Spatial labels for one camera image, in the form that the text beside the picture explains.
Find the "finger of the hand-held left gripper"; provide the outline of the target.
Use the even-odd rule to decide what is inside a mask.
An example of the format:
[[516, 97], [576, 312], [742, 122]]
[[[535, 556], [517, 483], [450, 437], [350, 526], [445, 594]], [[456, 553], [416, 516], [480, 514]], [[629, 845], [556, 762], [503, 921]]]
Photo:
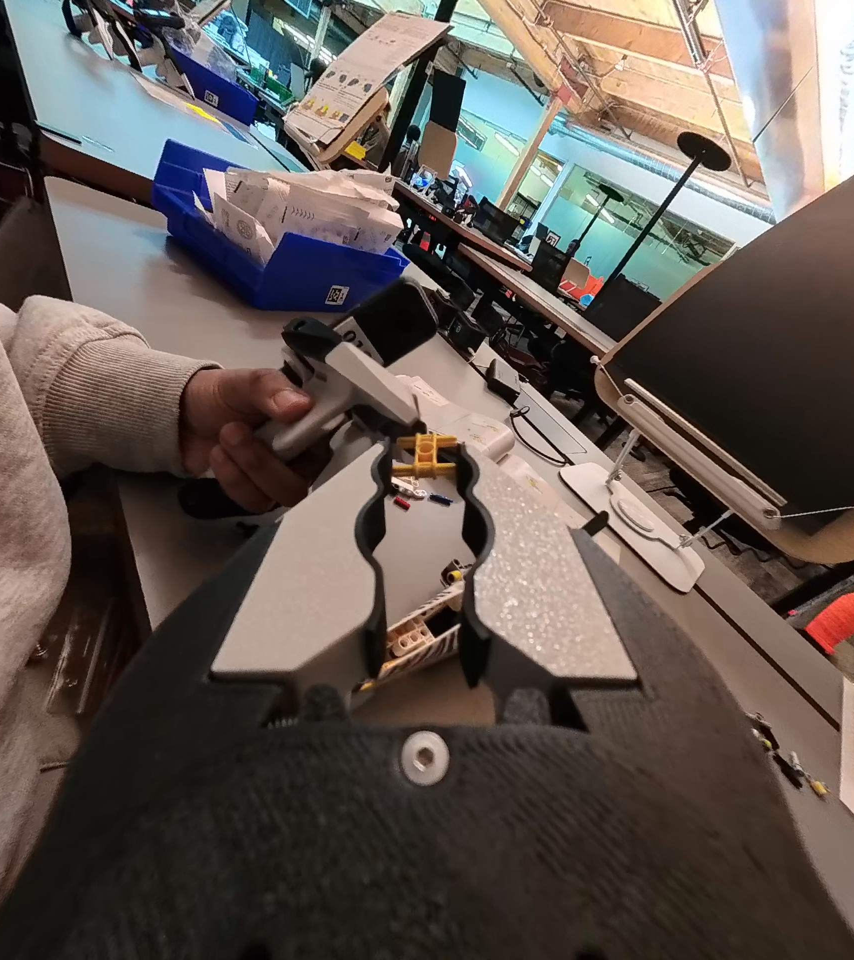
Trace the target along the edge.
[[409, 385], [351, 343], [334, 346], [320, 366], [326, 378], [320, 403], [324, 423], [359, 406], [403, 427], [420, 422], [418, 401]]
[[358, 422], [350, 421], [341, 427], [330, 439], [332, 453], [329, 462], [309, 487], [317, 492], [333, 483], [336, 489], [372, 488], [372, 479], [376, 463], [383, 455], [389, 442], [384, 432], [362, 427]]

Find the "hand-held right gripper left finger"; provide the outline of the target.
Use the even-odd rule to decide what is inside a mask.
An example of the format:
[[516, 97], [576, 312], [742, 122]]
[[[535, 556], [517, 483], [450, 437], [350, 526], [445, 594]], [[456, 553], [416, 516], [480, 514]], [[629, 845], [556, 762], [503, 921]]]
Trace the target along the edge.
[[385, 655], [388, 442], [377, 442], [289, 510], [276, 526], [210, 678], [266, 683], [295, 703], [335, 690], [346, 709]]

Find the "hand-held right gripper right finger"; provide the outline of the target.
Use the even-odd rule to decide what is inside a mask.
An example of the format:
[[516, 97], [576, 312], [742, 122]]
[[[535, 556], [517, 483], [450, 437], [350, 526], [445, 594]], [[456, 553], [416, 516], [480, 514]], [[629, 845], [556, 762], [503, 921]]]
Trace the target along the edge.
[[516, 690], [551, 704], [586, 690], [634, 690], [637, 668], [584, 552], [590, 538], [474, 446], [457, 453], [466, 574], [458, 660], [470, 688], [504, 705]]

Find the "yellow lego connector piece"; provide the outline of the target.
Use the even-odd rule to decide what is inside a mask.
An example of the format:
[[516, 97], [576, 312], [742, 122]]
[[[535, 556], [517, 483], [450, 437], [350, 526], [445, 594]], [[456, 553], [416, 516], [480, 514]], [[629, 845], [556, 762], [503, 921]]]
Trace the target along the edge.
[[400, 452], [409, 454], [410, 462], [395, 462], [391, 468], [392, 477], [418, 481], [456, 478], [456, 460], [443, 459], [447, 454], [458, 456], [459, 441], [455, 435], [417, 433], [397, 438], [395, 445]]

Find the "person's left forearm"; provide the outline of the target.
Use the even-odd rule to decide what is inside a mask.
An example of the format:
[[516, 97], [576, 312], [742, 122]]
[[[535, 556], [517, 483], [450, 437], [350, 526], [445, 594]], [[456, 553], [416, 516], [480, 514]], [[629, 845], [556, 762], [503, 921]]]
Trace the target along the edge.
[[101, 464], [188, 474], [182, 396], [217, 364], [156, 350], [107, 314], [44, 295], [25, 300], [5, 345], [58, 478]]

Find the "zebra striped lego plane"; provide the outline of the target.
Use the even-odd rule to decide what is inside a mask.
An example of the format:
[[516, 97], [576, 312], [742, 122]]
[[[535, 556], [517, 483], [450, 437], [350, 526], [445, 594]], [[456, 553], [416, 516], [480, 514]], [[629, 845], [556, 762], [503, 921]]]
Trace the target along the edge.
[[[573, 528], [590, 538], [604, 529], [608, 514], [602, 511], [591, 520], [577, 516]], [[385, 682], [457, 652], [460, 613], [465, 577], [469, 569], [459, 571], [456, 582], [448, 582], [435, 598], [394, 623], [386, 632], [385, 664], [373, 680], [366, 680], [361, 691], [372, 690]]]

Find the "open lego instruction booklet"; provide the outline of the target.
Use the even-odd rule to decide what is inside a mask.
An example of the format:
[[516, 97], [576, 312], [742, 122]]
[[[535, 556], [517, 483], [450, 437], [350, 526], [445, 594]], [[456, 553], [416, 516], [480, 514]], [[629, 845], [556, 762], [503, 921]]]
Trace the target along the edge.
[[430, 431], [456, 436], [460, 442], [488, 457], [525, 491], [549, 503], [552, 510], [556, 509], [559, 500], [553, 488], [514, 453], [516, 436], [510, 426], [447, 401], [419, 376], [400, 374], [398, 379], [409, 386], [420, 419]]

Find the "small lego parts cluster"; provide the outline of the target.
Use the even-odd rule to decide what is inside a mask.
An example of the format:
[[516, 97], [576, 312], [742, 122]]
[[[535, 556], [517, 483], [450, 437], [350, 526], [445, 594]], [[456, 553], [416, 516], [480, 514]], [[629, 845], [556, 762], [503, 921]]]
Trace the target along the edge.
[[746, 714], [746, 717], [751, 733], [788, 783], [797, 790], [809, 789], [818, 799], [825, 800], [830, 794], [829, 788], [803, 767], [795, 751], [781, 749], [766, 718], [755, 712]]

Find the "person's left hand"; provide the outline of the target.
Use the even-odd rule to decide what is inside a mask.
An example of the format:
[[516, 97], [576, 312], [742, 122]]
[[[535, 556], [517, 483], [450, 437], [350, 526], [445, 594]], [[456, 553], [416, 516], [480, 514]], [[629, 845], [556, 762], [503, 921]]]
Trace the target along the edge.
[[298, 423], [313, 400], [276, 369], [205, 368], [181, 395], [180, 450], [192, 476], [212, 474], [241, 509], [263, 514], [293, 507], [324, 466], [322, 451], [292, 462], [259, 435], [268, 423]]

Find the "blue plastic bin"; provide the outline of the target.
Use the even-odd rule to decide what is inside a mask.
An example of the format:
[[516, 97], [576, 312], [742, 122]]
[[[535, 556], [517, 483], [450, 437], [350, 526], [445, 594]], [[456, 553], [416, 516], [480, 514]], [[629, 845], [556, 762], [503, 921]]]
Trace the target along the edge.
[[250, 126], [254, 123], [259, 105], [254, 93], [176, 49], [172, 50], [172, 61], [189, 82], [196, 100], [243, 125]]
[[167, 139], [153, 178], [152, 203], [169, 235], [193, 261], [248, 306], [266, 311], [348, 311], [395, 282], [409, 267], [396, 248], [380, 254], [292, 234], [259, 264], [206, 218], [212, 201], [204, 173], [228, 161]]

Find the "white tablet stand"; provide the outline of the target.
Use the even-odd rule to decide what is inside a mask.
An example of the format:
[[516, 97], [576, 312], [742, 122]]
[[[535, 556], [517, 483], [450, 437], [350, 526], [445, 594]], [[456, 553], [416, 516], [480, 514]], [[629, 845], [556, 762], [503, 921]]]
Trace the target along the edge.
[[612, 531], [673, 590], [687, 594], [696, 584], [704, 562], [694, 544], [718, 522], [702, 525], [695, 534], [681, 532], [626, 485], [625, 461], [639, 438], [656, 445], [718, 498], [722, 520], [735, 516], [747, 522], [798, 560], [826, 566], [854, 561], [854, 505], [806, 512], [788, 507], [771, 486], [630, 378], [616, 409], [629, 433], [615, 461], [567, 465], [559, 477], [595, 513], [606, 511]]

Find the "black floor lamp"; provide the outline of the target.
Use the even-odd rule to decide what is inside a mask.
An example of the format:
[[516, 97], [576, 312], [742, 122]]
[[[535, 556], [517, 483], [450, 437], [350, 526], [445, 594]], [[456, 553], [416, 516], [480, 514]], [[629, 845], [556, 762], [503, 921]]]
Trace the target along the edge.
[[609, 186], [608, 184], [598, 184], [597, 191], [601, 195], [601, 199], [595, 201], [594, 212], [591, 216], [591, 219], [586, 223], [580, 234], [577, 235], [577, 237], [569, 244], [567, 248], [567, 254], [571, 257], [576, 256], [576, 253], [578, 252], [583, 240], [593, 227], [594, 223], [597, 222], [598, 218], [605, 217], [608, 220], [610, 219], [605, 212], [608, 205], [613, 202], [615, 204], [619, 204], [624, 200], [623, 195], [616, 188]]
[[713, 140], [692, 131], [685, 131], [676, 138], [678, 150], [689, 160], [689, 163], [683, 173], [680, 175], [670, 192], [667, 194], [657, 209], [650, 216], [649, 221], [640, 229], [638, 235], [633, 240], [629, 249], [625, 252], [616, 267], [606, 278], [601, 291], [597, 294], [597, 300], [605, 299], [610, 289], [616, 284], [618, 278], [623, 274], [629, 261], [635, 256], [639, 248], [648, 238], [653, 228], [660, 221], [662, 216], [669, 209], [674, 198], [686, 186], [688, 180], [697, 172], [700, 167], [715, 173], [722, 173], [729, 169], [732, 158], [719, 144]]

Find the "black screen on plywood board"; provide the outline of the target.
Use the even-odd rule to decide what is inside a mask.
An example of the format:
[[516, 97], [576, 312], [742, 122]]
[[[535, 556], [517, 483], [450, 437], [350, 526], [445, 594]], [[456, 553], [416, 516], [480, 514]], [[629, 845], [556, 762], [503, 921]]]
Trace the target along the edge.
[[854, 175], [697, 274], [594, 377], [775, 548], [854, 561]]

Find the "wooden support post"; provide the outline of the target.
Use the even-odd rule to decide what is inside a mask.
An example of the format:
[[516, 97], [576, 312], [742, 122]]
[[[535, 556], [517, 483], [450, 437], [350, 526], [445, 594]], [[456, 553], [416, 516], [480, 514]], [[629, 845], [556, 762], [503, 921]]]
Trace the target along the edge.
[[539, 151], [544, 136], [553, 125], [557, 114], [566, 105], [569, 100], [569, 95], [570, 90], [565, 86], [561, 87], [559, 90], [553, 92], [549, 101], [543, 107], [535, 129], [529, 135], [523, 148], [517, 155], [505, 185], [495, 201], [495, 205], [499, 209], [506, 210], [509, 203], [517, 194], [523, 179], [528, 174], [532, 162]]

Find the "silver air duct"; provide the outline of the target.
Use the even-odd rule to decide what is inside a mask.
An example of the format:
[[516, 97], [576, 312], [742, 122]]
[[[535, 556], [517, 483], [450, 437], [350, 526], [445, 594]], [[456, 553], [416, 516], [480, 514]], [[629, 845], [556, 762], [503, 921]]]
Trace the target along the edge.
[[776, 221], [854, 176], [854, 1], [717, 1]]

